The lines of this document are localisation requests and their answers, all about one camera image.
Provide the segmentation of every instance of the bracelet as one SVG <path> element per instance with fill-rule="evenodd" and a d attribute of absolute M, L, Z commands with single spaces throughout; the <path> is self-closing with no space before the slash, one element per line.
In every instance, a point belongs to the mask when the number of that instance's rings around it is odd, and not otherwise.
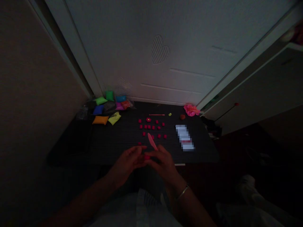
<path fill-rule="evenodd" d="M 178 199 L 185 193 L 185 191 L 186 191 L 188 188 L 189 188 L 189 186 L 188 186 L 188 184 L 187 184 L 186 187 L 185 187 L 185 189 L 183 190 L 183 192 L 181 192 L 181 194 L 180 194 L 179 196 L 177 196 L 177 197 L 175 198 L 175 200 L 178 200 Z"/>

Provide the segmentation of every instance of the heart-shaped vent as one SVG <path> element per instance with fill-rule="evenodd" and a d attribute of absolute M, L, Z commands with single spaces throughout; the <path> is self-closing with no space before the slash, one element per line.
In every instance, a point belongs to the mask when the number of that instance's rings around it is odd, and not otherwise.
<path fill-rule="evenodd" d="M 154 65 L 165 61 L 170 53 L 169 46 L 163 46 L 163 39 L 160 35 L 156 35 L 152 42 L 151 57 Z"/>

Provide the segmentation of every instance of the hand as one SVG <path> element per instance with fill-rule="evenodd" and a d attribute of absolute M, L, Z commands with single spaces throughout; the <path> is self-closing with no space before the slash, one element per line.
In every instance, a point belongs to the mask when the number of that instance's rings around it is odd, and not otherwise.
<path fill-rule="evenodd" d="M 144 163 L 150 165 L 162 177 L 165 184 L 171 187 L 176 195 L 180 194 L 186 187 L 186 181 L 178 173 L 171 154 L 162 146 L 158 145 L 158 151 L 145 152 L 145 155 L 156 157 L 160 164 L 153 160 L 145 160 Z"/>
<path fill-rule="evenodd" d="M 105 176 L 118 189 L 127 181 L 134 169 L 146 166 L 142 150 L 147 146 L 135 146 L 125 150 Z"/>

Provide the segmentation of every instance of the left hand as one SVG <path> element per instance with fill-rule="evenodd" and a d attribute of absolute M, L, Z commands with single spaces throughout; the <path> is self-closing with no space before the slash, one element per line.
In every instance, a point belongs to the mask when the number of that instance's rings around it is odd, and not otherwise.
<path fill-rule="evenodd" d="M 146 148 L 147 146 L 135 146 L 125 150 L 115 162 L 106 177 L 113 181 L 116 189 L 124 185 L 134 169 L 146 166 L 144 155 L 141 154 Z"/>

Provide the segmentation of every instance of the right hand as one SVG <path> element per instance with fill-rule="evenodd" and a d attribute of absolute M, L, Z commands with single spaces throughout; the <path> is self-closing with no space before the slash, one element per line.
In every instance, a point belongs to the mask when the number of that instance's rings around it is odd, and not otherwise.
<path fill-rule="evenodd" d="M 145 160 L 144 163 L 150 165 L 162 177 L 167 186 L 172 187 L 178 195 L 186 187 L 186 181 L 178 173 L 171 154 L 162 146 L 157 146 L 158 151 L 145 152 L 145 155 L 156 157 L 160 164 L 153 160 Z"/>

